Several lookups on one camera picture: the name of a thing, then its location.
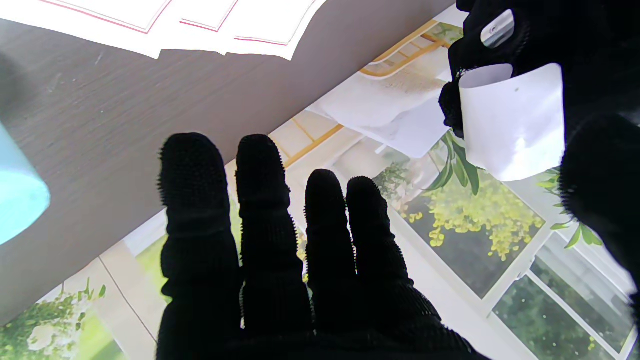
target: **white window pane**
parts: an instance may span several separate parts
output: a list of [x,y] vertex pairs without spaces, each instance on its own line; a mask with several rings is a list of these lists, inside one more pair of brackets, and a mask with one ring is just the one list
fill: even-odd
[[566,240],[553,234],[531,271],[620,352],[633,328],[627,297],[579,252],[565,246]]
[[610,360],[604,348],[528,276],[493,312],[539,360]]

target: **black knit glove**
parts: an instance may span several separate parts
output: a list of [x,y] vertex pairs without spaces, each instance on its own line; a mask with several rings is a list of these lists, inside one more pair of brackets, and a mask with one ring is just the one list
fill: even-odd
[[440,323],[413,287],[390,232],[387,203],[370,179],[352,179],[346,202],[332,172],[316,170],[308,180],[311,303],[287,212],[285,170],[268,137],[247,136],[238,149],[242,271],[215,145],[200,134],[173,135],[161,161],[169,235],[161,257],[168,278],[163,293],[173,300],[164,312],[158,359],[484,359]]

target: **white paper sheet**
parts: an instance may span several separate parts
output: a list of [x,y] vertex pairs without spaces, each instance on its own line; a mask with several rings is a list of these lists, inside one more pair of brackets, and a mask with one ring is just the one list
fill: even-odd
[[239,0],[180,0],[167,20],[161,19],[157,41],[162,49],[227,53],[233,37],[220,33]]
[[149,34],[172,0],[140,0],[130,12],[122,2],[0,0],[0,17],[157,59],[161,48]]
[[309,22],[326,0],[243,0],[221,33],[233,36],[227,52],[291,60]]
[[420,159],[444,136],[449,127],[444,125],[444,115],[438,98],[435,97],[415,109],[400,113],[386,126],[355,126],[353,130],[410,158]]
[[511,79],[508,64],[460,79],[467,159],[501,181],[560,165],[564,153],[562,69],[548,64]]
[[0,0],[0,18],[158,58],[162,49],[291,60],[326,0]]

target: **wooden table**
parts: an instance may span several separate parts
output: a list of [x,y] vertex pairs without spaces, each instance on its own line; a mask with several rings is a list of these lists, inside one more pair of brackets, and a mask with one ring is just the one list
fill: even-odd
[[0,325],[161,210],[157,152],[208,135],[225,160],[270,133],[453,0],[329,0],[293,61],[163,51],[159,60],[0,20],[0,119],[51,207],[0,246]]

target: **light blue cup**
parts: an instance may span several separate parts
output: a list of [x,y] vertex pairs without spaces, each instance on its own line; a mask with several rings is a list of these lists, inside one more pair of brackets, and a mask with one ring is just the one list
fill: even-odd
[[31,226],[50,200],[49,188],[0,124],[0,245]]

